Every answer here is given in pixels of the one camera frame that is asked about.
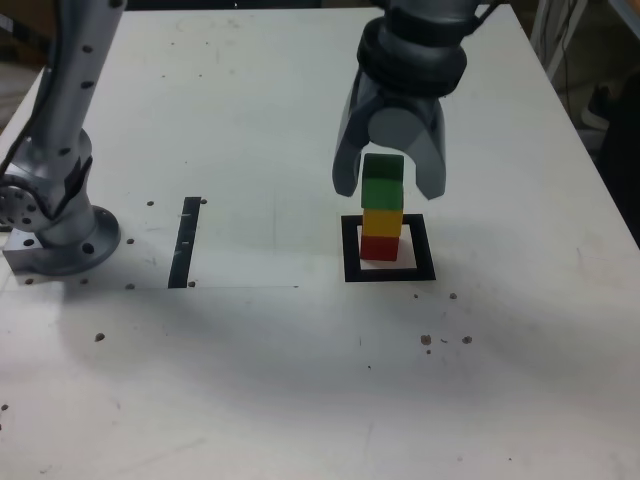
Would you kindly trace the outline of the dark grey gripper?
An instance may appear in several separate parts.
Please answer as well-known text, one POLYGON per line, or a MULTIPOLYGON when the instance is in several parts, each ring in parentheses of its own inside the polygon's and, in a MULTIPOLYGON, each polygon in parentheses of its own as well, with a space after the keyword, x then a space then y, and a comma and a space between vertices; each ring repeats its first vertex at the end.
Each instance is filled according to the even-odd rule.
POLYGON ((445 122, 437 98, 401 95, 366 74, 357 74, 345 103, 333 161, 337 194, 354 194, 361 153, 370 141, 403 152, 414 162, 416 186, 426 199, 445 193, 445 122))

